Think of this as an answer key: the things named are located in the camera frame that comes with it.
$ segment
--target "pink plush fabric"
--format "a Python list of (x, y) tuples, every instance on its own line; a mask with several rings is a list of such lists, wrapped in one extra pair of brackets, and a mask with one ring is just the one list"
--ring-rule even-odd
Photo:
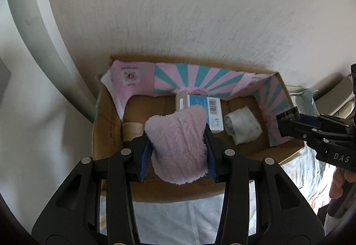
[(149, 118), (145, 131), (154, 146), (152, 164), (158, 177), (182, 185), (207, 173), (207, 152), (203, 142), (206, 118), (200, 105)]

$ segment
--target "blue label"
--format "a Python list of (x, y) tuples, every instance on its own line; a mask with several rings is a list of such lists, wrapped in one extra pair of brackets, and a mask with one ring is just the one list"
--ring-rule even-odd
[(209, 124), (209, 109), (208, 109), (208, 98), (206, 96), (193, 96), (189, 95), (190, 106), (201, 105), (206, 112), (206, 122)]

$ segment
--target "white fabric bundle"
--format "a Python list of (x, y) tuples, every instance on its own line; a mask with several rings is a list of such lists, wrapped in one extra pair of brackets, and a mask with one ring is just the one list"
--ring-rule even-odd
[(258, 120), (246, 106), (227, 114), (224, 117), (224, 127), (233, 137), (235, 145), (255, 141), (262, 134)]

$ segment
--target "pink and teal striped paper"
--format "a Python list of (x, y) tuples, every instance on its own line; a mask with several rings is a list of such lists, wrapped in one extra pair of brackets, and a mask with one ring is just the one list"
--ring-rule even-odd
[(270, 145), (289, 140), (281, 137), (275, 116), (290, 108), (279, 79), (273, 74), (247, 73), (184, 63), (114, 61), (101, 81), (110, 92), (122, 119), (134, 95), (162, 96), (186, 89), (190, 94), (232, 99), (254, 96), (266, 121)]

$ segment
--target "barcode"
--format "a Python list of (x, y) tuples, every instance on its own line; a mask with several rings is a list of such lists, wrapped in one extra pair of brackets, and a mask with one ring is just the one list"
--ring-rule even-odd
[(209, 100), (209, 110), (210, 110), (210, 114), (218, 114), (218, 112), (216, 111), (216, 100), (214, 99)]

